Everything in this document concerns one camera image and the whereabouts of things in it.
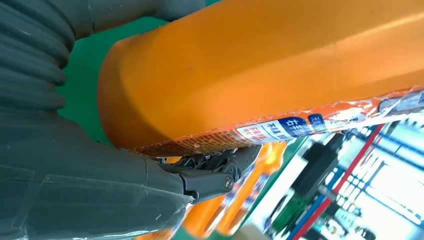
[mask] blue label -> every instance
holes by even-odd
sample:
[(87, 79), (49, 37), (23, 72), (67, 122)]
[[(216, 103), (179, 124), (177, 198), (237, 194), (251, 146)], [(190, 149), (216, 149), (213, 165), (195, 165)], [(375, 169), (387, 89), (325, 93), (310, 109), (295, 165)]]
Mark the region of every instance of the blue label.
[(294, 138), (313, 134), (306, 121), (301, 117), (286, 117), (278, 120), (278, 122), (282, 125), (285, 131)]
[(269, 178), (270, 176), (268, 174), (262, 174), (254, 185), (253, 191), (259, 194), (265, 187), (265, 184), (267, 183)]
[(324, 122), (323, 116), (321, 114), (317, 113), (309, 115), (307, 119), (316, 132), (327, 131), (326, 123)]
[(243, 202), (243, 205), (241, 206), (243, 209), (247, 209), (247, 210), (249, 210), (251, 207), (252, 207), (252, 205), (255, 203), (255, 199), (254, 198), (251, 198), (251, 197), (248, 197), (244, 202)]
[(419, 95), (418, 104), (424, 104), (424, 91)]
[(234, 199), (236, 199), (236, 195), (233, 192), (230, 192), (225, 196), (224, 200), (222, 200), (221, 205), (228, 207), (230, 204), (233, 203)]

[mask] red cable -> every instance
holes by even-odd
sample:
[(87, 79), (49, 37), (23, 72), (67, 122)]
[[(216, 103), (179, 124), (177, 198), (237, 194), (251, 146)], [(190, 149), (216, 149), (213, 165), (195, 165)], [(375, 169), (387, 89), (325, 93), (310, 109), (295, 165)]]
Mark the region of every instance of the red cable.
[[(365, 142), (361, 150), (359, 151), (358, 155), (356, 155), (355, 159), (352, 161), (350, 166), (346, 169), (344, 172), (344, 175), (341, 177), (340, 182), (337, 184), (337, 186), (334, 188), (333, 192), (335, 194), (338, 194), (340, 189), (342, 188), (343, 184), (346, 182), (348, 177), (351, 175), (352, 171), (355, 169), (355, 167), (358, 165), (358, 163), (361, 161), (361, 159), (364, 157), (365, 153), (367, 152), (368, 148), (370, 148), (371, 144), (374, 142), (374, 139), (376, 139), (379, 132), (382, 130), (384, 124), (379, 124), (377, 128), (371, 133), (368, 140)], [(302, 226), (302, 228), (297, 232), (296, 235), (292, 238), (292, 240), (299, 240), (314, 224), (315, 220), (327, 209), (327, 207), (330, 205), (331, 199), (327, 198), (321, 205), (316, 209), (316, 211), (310, 216), (310, 218), (305, 222), (305, 224)]]

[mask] black clamp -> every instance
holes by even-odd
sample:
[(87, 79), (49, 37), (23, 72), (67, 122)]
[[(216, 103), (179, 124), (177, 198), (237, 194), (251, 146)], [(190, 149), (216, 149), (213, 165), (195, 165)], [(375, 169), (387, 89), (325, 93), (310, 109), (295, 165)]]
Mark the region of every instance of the black clamp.
[(184, 194), (193, 204), (227, 194), (258, 158), (261, 145), (228, 149), (220, 153), (183, 157), (174, 164), (160, 164), (162, 169), (177, 174), (184, 184)]

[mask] sticker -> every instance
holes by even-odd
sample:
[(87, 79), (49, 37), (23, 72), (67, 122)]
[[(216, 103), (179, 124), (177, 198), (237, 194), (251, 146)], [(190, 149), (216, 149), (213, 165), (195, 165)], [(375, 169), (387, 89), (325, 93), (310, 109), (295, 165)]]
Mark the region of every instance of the sticker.
[(253, 192), (258, 195), (262, 189), (265, 187), (265, 184), (267, 183), (270, 176), (268, 174), (262, 174), (259, 177), (259, 180), (256, 182), (256, 184), (253, 187)]
[(418, 104), (424, 105), (424, 91), (421, 91), (421, 93), (419, 94)]
[(291, 139), (278, 120), (237, 128), (243, 137), (257, 144)]
[(324, 118), (321, 114), (311, 114), (307, 116), (307, 119), (309, 120), (310, 124), (316, 132), (327, 131), (326, 123), (324, 122)]
[(236, 194), (234, 192), (230, 192), (225, 196), (221, 205), (222, 206), (230, 206), (233, 203), (234, 199), (236, 199)]
[[(320, 128), (322, 128), (323, 125), (325, 128), (324, 120), (319, 122), (315, 121), (315, 124), (320, 125)], [(256, 144), (285, 141), (313, 134), (307, 122), (303, 118), (297, 116), (239, 127), (236, 130), (243, 137)]]
[(255, 199), (248, 197), (244, 202), (243, 205), (241, 206), (242, 209), (245, 210), (250, 210), (250, 208), (253, 206), (253, 204), (255, 203)]
[(357, 123), (361, 123), (366, 119), (363, 109), (360, 107), (352, 107), (331, 116), (328, 120), (324, 120), (326, 126), (333, 131), (345, 129), (347, 125), (355, 128)]
[(278, 121), (286, 130), (286, 132), (288, 132), (294, 138), (313, 134), (306, 121), (301, 117), (291, 116), (280, 119)]

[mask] warning label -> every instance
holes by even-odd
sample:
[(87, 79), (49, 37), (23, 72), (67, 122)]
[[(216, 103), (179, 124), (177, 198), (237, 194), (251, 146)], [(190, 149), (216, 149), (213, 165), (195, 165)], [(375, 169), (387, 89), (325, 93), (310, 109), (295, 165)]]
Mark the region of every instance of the warning label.
[(309, 115), (308, 120), (310, 125), (301, 117), (285, 117), (279, 120), (239, 127), (237, 132), (255, 144), (263, 144), (313, 135), (311, 127), (317, 133), (327, 131), (321, 114)]

